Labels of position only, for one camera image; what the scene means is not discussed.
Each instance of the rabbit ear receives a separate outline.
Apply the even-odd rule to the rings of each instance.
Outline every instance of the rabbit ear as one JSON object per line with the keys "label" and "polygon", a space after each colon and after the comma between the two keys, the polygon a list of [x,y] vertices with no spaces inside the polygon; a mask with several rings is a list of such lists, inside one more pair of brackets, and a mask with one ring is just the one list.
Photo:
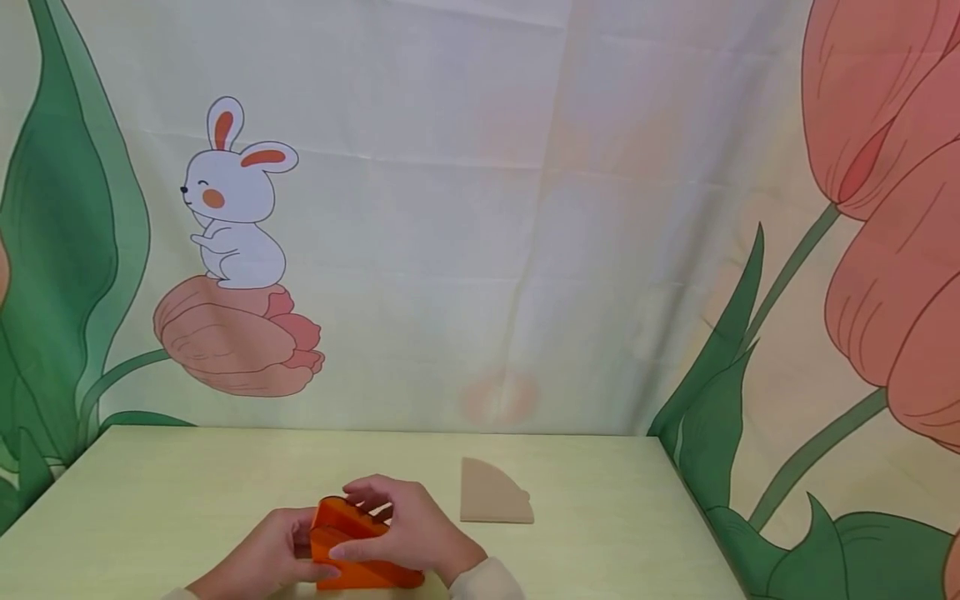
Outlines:
{"label": "rabbit ear", "polygon": [[240,166],[256,167],[267,173],[286,173],[297,166],[297,151],[280,142],[260,142],[240,154]]}
{"label": "rabbit ear", "polygon": [[236,98],[224,96],[206,114],[206,136],[213,150],[229,150],[243,129],[243,107]]}

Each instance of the hand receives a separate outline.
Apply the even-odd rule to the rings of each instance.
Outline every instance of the hand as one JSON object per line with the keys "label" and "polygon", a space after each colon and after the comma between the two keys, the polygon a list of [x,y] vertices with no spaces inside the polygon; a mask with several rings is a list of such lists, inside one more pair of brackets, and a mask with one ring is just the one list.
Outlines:
{"label": "hand", "polygon": [[200,600],[263,600],[297,582],[339,576],[332,566],[309,560],[314,511],[271,511],[220,564],[187,589]]}
{"label": "hand", "polygon": [[345,541],[330,550],[337,561],[389,561],[419,571],[433,570],[448,588],[460,576],[487,559],[477,542],[457,529],[423,485],[383,475],[364,477],[344,486],[347,503],[373,520],[391,519],[390,531],[379,538]]}

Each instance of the green leaf illustration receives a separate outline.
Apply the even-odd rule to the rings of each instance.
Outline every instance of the green leaf illustration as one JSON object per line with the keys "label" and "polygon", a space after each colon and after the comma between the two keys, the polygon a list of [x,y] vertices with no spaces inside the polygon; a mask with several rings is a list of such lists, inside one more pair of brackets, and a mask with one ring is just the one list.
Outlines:
{"label": "green leaf illustration", "polygon": [[6,479],[0,479],[0,536],[20,517],[20,497]]}
{"label": "green leaf illustration", "polygon": [[844,515],[836,529],[850,600],[943,600],[951,534],[884,513]]}
{"label": "green leaf illustration", "polygon": [[726,308],[684,379],[657,413],[647,435],[659,436],[668,456],[674,455],[680,419],[704,386],[736,359],[754,310],[763,270],[763,226],[757,226],[754,246]]}
{"label": "green leaf illustration", "polygon": [[755,598],[766,597],[770,574],[786,556],[786,550],[767,541],[747,520],[729,508],[706,511],[707,520],[720,547],[733,564],[741,583]]}
{"label": "green leaf illustration", "polygon": [[20,510],[26,511],[54,483],[46,459],[26,429],[20,432]]}
{"label": "green leaf illustration", "polygon": [[783,600],[849,600],[843,545],[824,507],[808,494],[810,531],[774,567],[767,595]]}
{"label": "green leaf illustration", "polygon": [[43,60],[0,200],[12,273],[0,311],[0,435],[13,452],[29,430],[41,454],[69,465],[85,446],[76,404],[103,373],[142,278],[149,223],[69,12],[61,0],[29,3]]}
{"label": "green leaf illustration", "polygon": [[704,509],[730,504],[733,459],[743,434],[743,376],[750,348],[718,373],[684,415],[677,469]]}
{"label": "green leaf illustration", "polygon": [[20,471],[20,465],[2,439],[0,439],[0,469],[10,473]]}
{"label": "green leaf illustration", "polygon": [[100,425],[100,433],[110,429],[112,425],[168,425],[175,427],[194,427],[191,422],[161,415],[160,413],[151,413],[149,411],[124,411],[115,413],[107,417]]}

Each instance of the orange block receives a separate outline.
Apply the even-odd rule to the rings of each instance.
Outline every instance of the orange block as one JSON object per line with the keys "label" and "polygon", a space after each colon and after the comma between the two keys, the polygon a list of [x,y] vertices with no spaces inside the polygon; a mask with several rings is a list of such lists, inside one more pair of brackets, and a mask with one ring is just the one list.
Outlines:
{"label": "orange block", "polygon": [[321,500],[310,527],[310,555],[314,563],[340,569],[340,577],[317,582],[317,589],[411,589],[423,585],[423,573],[393,563],[350,563],[330,558],[330,549],[342,541],[376,538],[388,531],[389,526],[373,522],[372,517],[360,513],[344,498],[329,496]]}

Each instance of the light green tabletop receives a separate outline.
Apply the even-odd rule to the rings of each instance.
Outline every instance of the light green tabletop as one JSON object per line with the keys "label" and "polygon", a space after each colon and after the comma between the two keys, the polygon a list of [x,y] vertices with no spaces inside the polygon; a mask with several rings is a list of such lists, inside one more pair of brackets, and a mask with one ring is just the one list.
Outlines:
{"label": "light green tabletop", "polygon": [[[531,599],[742,599],[659,442],[645,438],[113,427],[0,538],[0,598],[158,598],[271,509],[382,472],[459,514],[460,460],[500,467],[534,525],[464,523]],[[446,598],[418,590],[287,598]]]}

